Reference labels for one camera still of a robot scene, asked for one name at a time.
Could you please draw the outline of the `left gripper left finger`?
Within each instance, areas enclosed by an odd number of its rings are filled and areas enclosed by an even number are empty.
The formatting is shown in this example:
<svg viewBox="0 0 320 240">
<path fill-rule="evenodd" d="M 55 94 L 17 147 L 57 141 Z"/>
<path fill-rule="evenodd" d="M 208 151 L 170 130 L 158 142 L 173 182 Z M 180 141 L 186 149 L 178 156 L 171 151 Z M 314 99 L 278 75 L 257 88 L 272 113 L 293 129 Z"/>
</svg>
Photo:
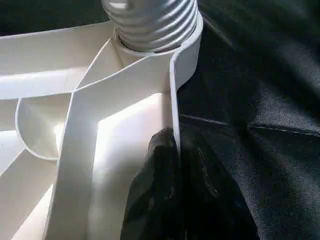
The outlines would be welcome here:
<svg viewBox="0 0 320 240">
<path fill-rule="evenodd" d="M 141 170 L 132 180 L 122 221 L 122 240 L 182 238 L 182 176 L 174 133 L 151 137 Z"/>
</svg>

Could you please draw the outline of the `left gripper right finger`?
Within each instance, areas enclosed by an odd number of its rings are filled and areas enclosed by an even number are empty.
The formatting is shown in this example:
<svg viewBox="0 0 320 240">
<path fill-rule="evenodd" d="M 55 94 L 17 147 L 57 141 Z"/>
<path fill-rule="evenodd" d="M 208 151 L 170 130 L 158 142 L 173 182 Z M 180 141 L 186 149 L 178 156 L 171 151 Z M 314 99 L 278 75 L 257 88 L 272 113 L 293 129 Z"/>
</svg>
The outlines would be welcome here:
<svg viewBox="0 0 320 240">
<path fill-rule="evenodd" d="M 239 185 L 196 132 L 180 134 L 188 240 L 258 240 L 257 225 Z"/>
</svg>

